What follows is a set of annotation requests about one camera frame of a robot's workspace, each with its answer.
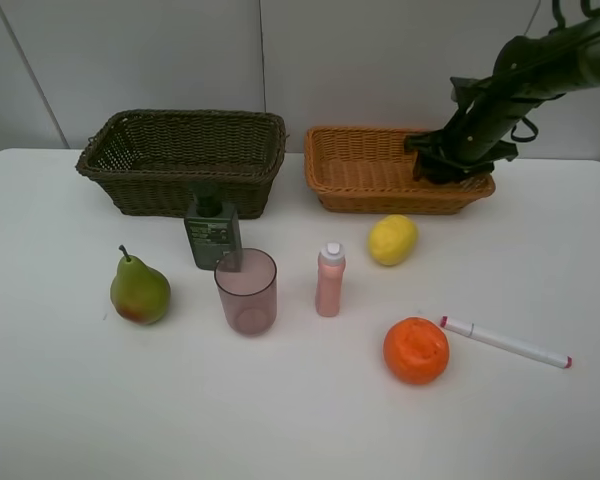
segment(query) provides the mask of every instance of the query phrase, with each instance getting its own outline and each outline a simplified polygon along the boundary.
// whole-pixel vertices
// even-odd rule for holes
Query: marker
[[[554,367],[570,368],[573,363],[571,357],[553,353],[544,348],[531,345],[530,343],[491,332],[485,328],[478,327],[475,323],[466,323],[453,318],[442,317],[440,326],[446,330],[451,330],[452,332],[464,335],[465,337],[473,338],[479,342],[502,348],[511,353],[517,353],[518,355],[522,355],[523,357],[538,362],[548,363]]]

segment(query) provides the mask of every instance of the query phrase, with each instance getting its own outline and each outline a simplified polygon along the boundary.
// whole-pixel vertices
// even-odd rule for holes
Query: plastic cup
[[[260,335],[273,325],[278,311],[276,262],[255,248],[243,248],[226,254],[216,265],[224,315],[236,332]]]

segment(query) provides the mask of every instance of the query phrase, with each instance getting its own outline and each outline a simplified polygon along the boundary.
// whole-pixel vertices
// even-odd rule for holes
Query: green pear
[[[138,257],[129,255],[123,245],[120,250],[124,255],[111,283],[111,303],[122,317],[134,323],[149,325],[157,322],[169,308],[169,282]]]

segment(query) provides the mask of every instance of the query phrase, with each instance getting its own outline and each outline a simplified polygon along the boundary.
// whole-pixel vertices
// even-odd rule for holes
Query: orange
[[[444,332],[424,318],[396,323],[384,339],[384,361],[405,383],[424,385],[444,372],[449,363],[449,343]]]

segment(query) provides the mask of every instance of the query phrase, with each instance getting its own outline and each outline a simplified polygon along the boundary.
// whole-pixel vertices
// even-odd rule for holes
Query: white wall
[[[0,150],[62,146],[60,135],[0,19]]]
[[[572,12],[578,0],[563,0]],[[455,111],[449,77],[490,75],[537,0],[262,0],[267,107],[302,151],[320,124],[441,128]],[[530,34],[553,27],[544,0]],[[600,90],[546,104],[522,155],[600,159]]]
[[[258,0],[0,0],[73,148],[132,108],[263,110]]]

